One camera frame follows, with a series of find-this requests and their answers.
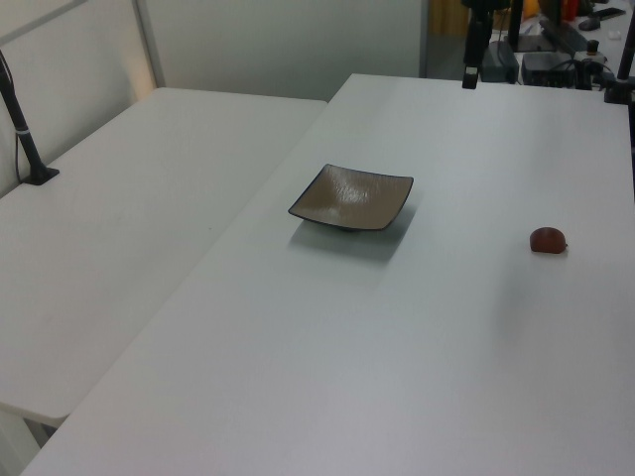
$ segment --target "brown plate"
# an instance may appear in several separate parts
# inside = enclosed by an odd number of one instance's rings
[[[289,213],[345,230],[383,230],[401,211],[414,181],[325,165]]]

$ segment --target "red object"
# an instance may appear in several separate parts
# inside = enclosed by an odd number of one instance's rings
[[[577,16],[579,0],[563,0],[563,20],[572,22]]]

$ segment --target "desk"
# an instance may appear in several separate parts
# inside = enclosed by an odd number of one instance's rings
[[[352,76],[24,476],[631,476],[630,161],[600,94]],[[397,221],[289,215],[326,162]]]
[[[0,410],[58,425],[324,103],[158,89],[0,200]]]

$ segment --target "white wall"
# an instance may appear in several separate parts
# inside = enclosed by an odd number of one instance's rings
[[[0,0],[0,16],[19,3]],[[154,87],[133,0],[88,0],[0,49],[45,163]],[[0,196],[16,185],[13,137],[0,102]],[[24,156],[21,164],[24,176]]]
[[[161,85],[330,100],[354,72],[420,73],[428,0],[138,3]]]

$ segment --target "white table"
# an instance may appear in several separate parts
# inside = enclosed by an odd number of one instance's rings
[[[24,476],[631,476],[630,161],[599,94],[354,75]],[[289,215],[326,162],[397,221]]]
[[[158,89],[0,200],[0,410],[58,425],[325,104]]]

